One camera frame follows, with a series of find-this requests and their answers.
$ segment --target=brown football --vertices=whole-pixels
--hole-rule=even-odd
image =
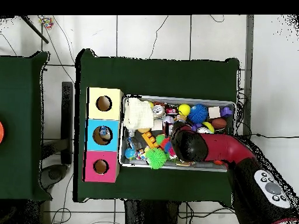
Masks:
[[[223,118],[215,118],[212,120],[212,126],[215,129],[223,129],[227,126],[227,122]]]

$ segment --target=yellow box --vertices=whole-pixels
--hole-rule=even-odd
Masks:
[[[101,87],[87,88],[89,94],[88,118],[96,120],[120,120],[121,98],[120,89],[106,89]]]

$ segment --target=green table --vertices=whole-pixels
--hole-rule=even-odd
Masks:
[[[0,199],[50,200],[39,185],[41,69],[47,52],[30,58],[0,56]]]
[[[95,57],[83,49],[76,58],[74,200],[129,198],[221,201],[231,205],[227,174],[121,167],[115,183],[82,181],[86,88],[116,88],[124,94],[226,100],[236,102],[235,58],[218,61],[170,61]]]

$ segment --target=gray tray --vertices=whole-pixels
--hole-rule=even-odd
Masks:
[[[125,95],[122,99],[122,105],[121,108],[121,116],[124,116],[124,103],[128,97],[132,97],[133,95]],[[148,100],[151,102],[160,102],[160,103],[169,103],[169,104],[177,104],[180,105],[182,103],[188,104],[190,107],[196,105],[196,104],[202,104],[207,107],[229,107],[230,110],[233,111],[233,115],[226,118],[227,126],[226,126],[226,132],[229,134],[235,134],[236,130],[236,114],[237,114],[237,106],[234,102],[231,101],[218,101],[218,100],[197,100],[197,99],[184,99],[184,98],[173,98],[173,97],[158,97],[158,96],[138,96],[138,98],[141,101]],[[119,163],[122,166],[127,167],[144,167],[144,168],[150,168],[150,166],[146,163],[144,160],[129,160],[125,157],[124,152],[128,148],[126,143],[126,138],[128,137],[127,131],[125,131],[126,128],[123,126],[123,122],[120,125],[120,145],[119,145]],[[151,131],[153,136],[156,137],[158,134],[161,134],[162,131]],[[135,137],[138,141],[140,141],[142,144],[146,144],[143,138],[141,137],[141,134],[136,131]],[[196,162],[195,164],[184,167],[184,166],[178,166],[175,165],[171,161],[167,161],[162,169],[179,169],[179,170],[203,170],[203,171],[212,171],[212,172],[226,172],[226,168],[223,165],[216,165],[213,162]]]

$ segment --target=pink box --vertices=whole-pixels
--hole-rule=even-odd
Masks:
[[[94,169],[97,160],[104,160],[108,164],[105,173],[99,174]],[[119,173],[119,163],[116,151],[86,151],[86,161],[84,162],[85,176],[84,182],[108,182],[114,183]]]

